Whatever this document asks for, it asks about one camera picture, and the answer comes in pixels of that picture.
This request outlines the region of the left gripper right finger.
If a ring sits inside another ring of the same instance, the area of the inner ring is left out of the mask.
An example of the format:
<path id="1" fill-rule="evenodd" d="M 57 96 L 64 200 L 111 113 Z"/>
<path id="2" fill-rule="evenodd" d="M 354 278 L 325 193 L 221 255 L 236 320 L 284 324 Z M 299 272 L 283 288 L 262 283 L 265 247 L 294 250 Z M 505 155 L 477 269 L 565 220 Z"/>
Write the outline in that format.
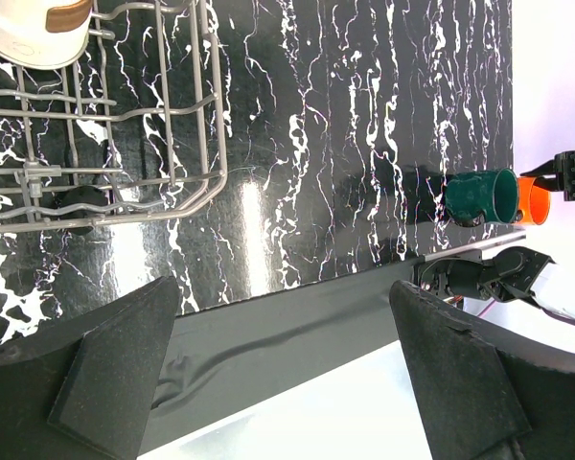
<path id="1" fill-rule="evenodd" d="M 398 281 L 389 304 L 435 459 L 575 459 L 575 354 Z"/>

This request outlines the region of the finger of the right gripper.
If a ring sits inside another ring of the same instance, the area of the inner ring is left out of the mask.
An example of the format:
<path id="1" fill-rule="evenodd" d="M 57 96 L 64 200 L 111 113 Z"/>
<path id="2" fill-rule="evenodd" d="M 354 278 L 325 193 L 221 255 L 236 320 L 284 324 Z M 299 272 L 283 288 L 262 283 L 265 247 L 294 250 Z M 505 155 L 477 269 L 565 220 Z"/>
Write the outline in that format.
<path id="1" fill-rule="evenodd" d="M 554 160 L 548 160 L 533 170 L 522 172 L 520 175 L 522 177 L 535 177 L 555 180 L 557 178 L 556 162 Z"/>

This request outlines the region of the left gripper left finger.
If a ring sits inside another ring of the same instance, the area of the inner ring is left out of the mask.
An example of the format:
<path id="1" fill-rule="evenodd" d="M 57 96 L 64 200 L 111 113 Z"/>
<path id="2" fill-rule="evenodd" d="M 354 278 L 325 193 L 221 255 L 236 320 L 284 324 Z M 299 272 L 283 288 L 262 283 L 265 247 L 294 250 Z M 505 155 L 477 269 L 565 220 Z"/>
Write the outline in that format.
<path id="1" fill-rule="evenodd" d="M 180 291 L 159 278 L 0 345 L 0 459 L 134 459 Z"/>

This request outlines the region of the white steel tumbler brown band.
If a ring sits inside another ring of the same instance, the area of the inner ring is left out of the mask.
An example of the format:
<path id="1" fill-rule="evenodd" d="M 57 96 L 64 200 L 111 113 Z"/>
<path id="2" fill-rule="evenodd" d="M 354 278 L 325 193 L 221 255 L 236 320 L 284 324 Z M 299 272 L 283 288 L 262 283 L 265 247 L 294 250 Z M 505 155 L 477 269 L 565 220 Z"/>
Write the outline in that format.
<path id="1" fill-rule="evenodd" d="M 0 0 L 0 57 L 38 70 L 54 70 L 83 53 L 93 3 Z"/>

